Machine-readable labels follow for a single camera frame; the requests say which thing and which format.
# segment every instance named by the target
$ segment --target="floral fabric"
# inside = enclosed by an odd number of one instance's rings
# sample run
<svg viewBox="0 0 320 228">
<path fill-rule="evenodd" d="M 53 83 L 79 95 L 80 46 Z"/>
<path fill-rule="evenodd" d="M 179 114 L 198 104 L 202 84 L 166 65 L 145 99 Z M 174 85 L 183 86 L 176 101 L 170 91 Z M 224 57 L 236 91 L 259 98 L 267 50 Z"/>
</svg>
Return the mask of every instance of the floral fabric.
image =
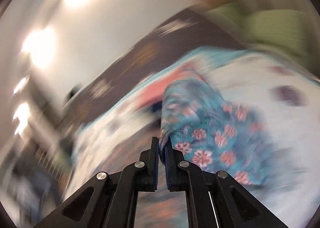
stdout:
<svg viewBox="0 0 320 228">
<path fill-rule="evenodd" d="M 225 170 L 242 184 L 264 184 L 272 150 L 257 114 L 225 101 L 192 69 L 185 68 L 184 75 L 164 92 L 160 148 L 170 136 L 172 146 L 203 170 Z"/>
</svg>

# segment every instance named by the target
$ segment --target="green cushion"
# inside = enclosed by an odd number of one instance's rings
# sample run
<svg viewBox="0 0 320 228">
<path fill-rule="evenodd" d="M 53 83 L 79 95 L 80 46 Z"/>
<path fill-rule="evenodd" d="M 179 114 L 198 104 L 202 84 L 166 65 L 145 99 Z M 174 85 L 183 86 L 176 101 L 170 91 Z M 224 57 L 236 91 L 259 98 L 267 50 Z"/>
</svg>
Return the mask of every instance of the green cushion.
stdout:
<svg viewBox="0 0 320 228">
<path fill-rule="evenodd" d="M 255 12 L 244 19 L 243 29 L 251 41 L 279 47 L 291 54 L 298 63 L 305 64 L 308 53 L 302 12 L 296 10 Z"/>
<path fill-rule="evenodd" d="M 242 25 L 244 13 L 236 2 L 230 2 L 222 6 L 219 6 L 216 9 L 206 11 L 204 15 L 210 20 L 210 17 L 213 16 L 215 13 L 220 13 L 226 16 L 239 27 L 241 27 Z"/>
</svg>

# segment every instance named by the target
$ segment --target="white wall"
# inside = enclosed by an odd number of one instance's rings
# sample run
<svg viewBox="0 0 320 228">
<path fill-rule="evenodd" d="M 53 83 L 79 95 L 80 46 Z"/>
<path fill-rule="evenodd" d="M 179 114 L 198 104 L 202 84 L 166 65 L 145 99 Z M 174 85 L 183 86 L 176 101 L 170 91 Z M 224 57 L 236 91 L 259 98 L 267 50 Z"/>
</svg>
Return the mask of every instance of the white wall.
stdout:
<svg viewBox="0 0 320 228">
<path fill-rule="evenodd" d="M 61 107 L 76 84 L 90 83 L 158 24 L 191 4 L 192 0 L 91 0 L 75 9 L 62 0 L 48 23 L 56 33 L 54 59 L 38 74 Z"/>
</svg>

